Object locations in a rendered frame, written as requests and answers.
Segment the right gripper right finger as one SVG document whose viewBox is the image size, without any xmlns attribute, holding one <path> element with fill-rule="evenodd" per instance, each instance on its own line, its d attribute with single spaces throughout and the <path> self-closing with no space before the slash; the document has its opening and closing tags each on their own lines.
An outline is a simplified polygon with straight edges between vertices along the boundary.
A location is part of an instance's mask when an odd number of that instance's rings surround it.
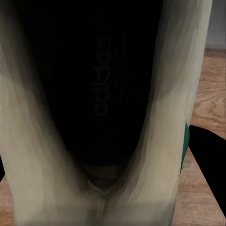
<svg viewBox="0 0 226 226">
<path fill-rule="evenodd" d="M 194 125 L 189 132 L 188 146 L 226 218 L 226 140 Z"/>
</svg>

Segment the gym shoe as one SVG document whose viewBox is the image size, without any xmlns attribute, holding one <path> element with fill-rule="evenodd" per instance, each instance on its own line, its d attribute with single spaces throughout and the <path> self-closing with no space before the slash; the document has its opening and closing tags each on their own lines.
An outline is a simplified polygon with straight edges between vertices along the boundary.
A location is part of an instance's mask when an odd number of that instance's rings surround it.
<svg viewBox="0 0 226 226">
<path fill-rule="evenodd" d="M 0 0 L 15 226 L 172 226 L 212 1 Z"/>
</svg>

